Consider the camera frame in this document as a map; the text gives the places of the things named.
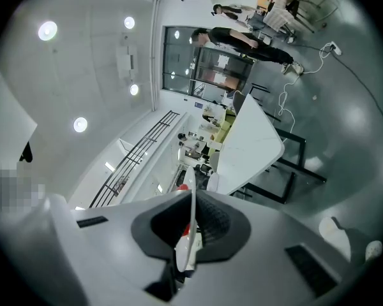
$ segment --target power cord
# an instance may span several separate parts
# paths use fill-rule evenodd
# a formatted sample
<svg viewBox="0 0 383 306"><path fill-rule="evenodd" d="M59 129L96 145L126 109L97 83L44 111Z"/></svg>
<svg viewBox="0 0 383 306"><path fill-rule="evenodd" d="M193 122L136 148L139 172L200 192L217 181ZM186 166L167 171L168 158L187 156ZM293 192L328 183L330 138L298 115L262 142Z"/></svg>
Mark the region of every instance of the power cord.
<svg viewBox="0 0 383 306"><path fill-rule="evenodd" d="M311 47L309 45L292 45L294 47L304 47L304 48L311 48L311 49L314 49L314 50L319 50L318 48L315 48L315 47ZM347 66L342 60L340 60L337 56L335 56L335 54L332 54L332 56L340 63L342 64L342 66L344 66L346 69L348 69L352 75L355 76L356 80L363 86L363 88L367 91L367 93L370 95L370 97L372 98L373 102L375 103L376 107L377 107L377 110L380 112L382 118L383 118L383 110L381 109L381 107L379 106L379 103L377 102L375 96L373 95L373 93L371 92L371 90L369 90L369 88L367 87L367 85L356 75L356 73L352 70L352 68L350 68L349 66Z"/></svg>
<svg viewBox="0 0 383 306"><path fill-rule="evenodd" d="M331 47L330 51L329 52L326 52L325 51L325 48L327 47ZM303 74L314 74L314 73L317 73L318 71L320 71L322 69L322 66L324 65L324 59L329 55L331 54L331 51L334 50L334 47L332 45L332 43L326 43L321 49L316 49L314 48L315 50L319 50L319 57L320 57L320 61L321 61L321 64L320 64L320 67L315 70L315 71L307 71L307 72L304 72ZM286 83L284 86L283 86L283 92L280 94L280 96L278 97L278 105L280 106L280 111L278 111L278 115L281 116L283 114L284 111L287 111L291 114L291 117L292 117L292 120L293 120L293 123L292 123L292 126L291 126L291 129L290 129L290 133L292 133L292 130L295 126L295 117L294 115L292 114L292 112L288 109L285 108L285 102L287 100L287 97L288 97L288 93L287 91L285 90L286 86L288 85L294 85L296 83L296 81L298 80L299 78L299 75L297 76L297 78L292 82L292 83Z"/></svg>

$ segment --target gray floor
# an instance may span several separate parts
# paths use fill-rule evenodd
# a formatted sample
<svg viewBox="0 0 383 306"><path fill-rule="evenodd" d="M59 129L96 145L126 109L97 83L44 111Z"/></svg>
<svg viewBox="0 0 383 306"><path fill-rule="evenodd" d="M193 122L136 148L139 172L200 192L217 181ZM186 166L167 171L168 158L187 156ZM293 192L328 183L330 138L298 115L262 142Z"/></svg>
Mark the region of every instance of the gray floor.
<svg viewBox="0 0 383 306"><path fill-rule="evenodd" d="M339 6L317 22L315 34L303 34L295 44L321 48L335 41L341 48L341 60L350 66L370 88L383 110L383 43L374 25L353 0L335 0ZM280 41L273 46L290 53L305 71L320 66L318 51L292 47ZM296 76L283 76L280 65L258 62L249 82L270 88L271 93L254 92L264 109L278 113L278 96L284 84ZM247 85L244 92L251 87ZM246 198L254 203L280 208L314 231L323 217L335 217L339 224L369 240L383 239L383 118L372 98L354 76L332 56L324 59L316 74L303 75L287 87L285 107L295 117L295 135L306 139L305 167L325 177L319 184L308 177L297 177L285 205L254 194ZM290 130L292 117L284 112L278 128ZM284 157L296 160L298 144L287 141ZM276 194L282 194L289 174L271 169L252 182Z"/></svg>

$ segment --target recessed downlight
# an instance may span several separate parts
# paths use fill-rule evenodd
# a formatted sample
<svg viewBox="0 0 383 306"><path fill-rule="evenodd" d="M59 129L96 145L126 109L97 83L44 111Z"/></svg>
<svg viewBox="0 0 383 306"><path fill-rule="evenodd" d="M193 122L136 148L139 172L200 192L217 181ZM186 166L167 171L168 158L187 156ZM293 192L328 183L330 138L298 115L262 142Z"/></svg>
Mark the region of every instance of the recessed downlight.
<svg viewBox="0 0 383 306"><path fill-rule="evenodd" d="M83 117L76 118L73 127L77 133L82 133L87 129L88 121Z"/></svg>
<svg viewBox="0 0 383 306"><path fill-rule="evenodd" d="M125 27L128 29L132 29L135 26L135 19L132 17L126 17L124 20Z"/></svg>
<svg viewBox="0 0 383 306"><path fill-rule="evenodd" d="M48 21L40 26L38 29L38 37L43 41L51 40L57 34L57 24Z"/></svg>
<svg viewBox="0 0 383 306"><path fill-rule="evenodd" d="M133 85L130 86L130 94L136 95L136 94L138 94L138 91L139 91L139 86L138 85L133 84Z"/></svg>

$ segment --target white cable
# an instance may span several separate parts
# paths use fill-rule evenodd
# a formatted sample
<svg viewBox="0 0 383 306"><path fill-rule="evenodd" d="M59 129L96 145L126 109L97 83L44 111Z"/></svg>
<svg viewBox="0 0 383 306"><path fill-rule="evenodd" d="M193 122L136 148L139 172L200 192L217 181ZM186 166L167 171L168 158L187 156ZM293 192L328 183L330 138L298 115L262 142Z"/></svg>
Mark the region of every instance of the white cable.
<svg viewBox="0 0 383 306"><path fill-rule="evenodd" d="M318 68L318 70L315 70L315 71L307 71L306 73L303 73L303 74L314 74L314 73L317 73L318 71L321 70L322 66L324 65L324 59L329 55L331 54L331 52L329 51L325 56L324 56L324 50L326 47L330 47L331 46L331 43L326 43L323 48L321 48L319 50L319 57L320 57L320 61L322 62L320 67ZM294 125L295 125L295 117L294 115L292 114L292 112L288 109L285 109L285 102L287 100L287 97L288 97L288 93L287 91L285 90L286 86L288 85L294 85L296 83L296 81L298 80L299 78L299 75L297 76L297 78L292 82L292 83L286 83L284 86L283 86L283 92L280 94L280 96L278 97L278 105L280 106L280 111L278 111L278 115L281 116L283 114L284 111L288 111L291 116L292 116L292 120L294 121L292 123L292 126L291 126L291 130L289 131L290 133L292 133L292 130L294 128Z"/></svg>

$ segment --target ceiling pipe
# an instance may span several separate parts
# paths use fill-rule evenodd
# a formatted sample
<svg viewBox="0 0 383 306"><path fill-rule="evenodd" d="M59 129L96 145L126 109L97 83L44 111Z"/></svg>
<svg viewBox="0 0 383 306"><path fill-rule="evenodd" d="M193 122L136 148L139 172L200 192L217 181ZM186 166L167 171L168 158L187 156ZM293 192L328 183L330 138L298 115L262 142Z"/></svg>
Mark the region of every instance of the ceiling pipe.
<svg viewBox="0 0 383 306"><path fill-rule="evenodd" d="M152 12L152 21L151 21L151 41L150 41L150 58L149 58L149 78L151 84L151 99L152 99L152 111L156 111L156 102L157 102L157 94L156 94L156 85L155 85L155 55L154 55L154 47L155 47L155 38L156 38L156 24L158 20L158 9L159 9L160 0L153 0L153 12Z"/></svg>

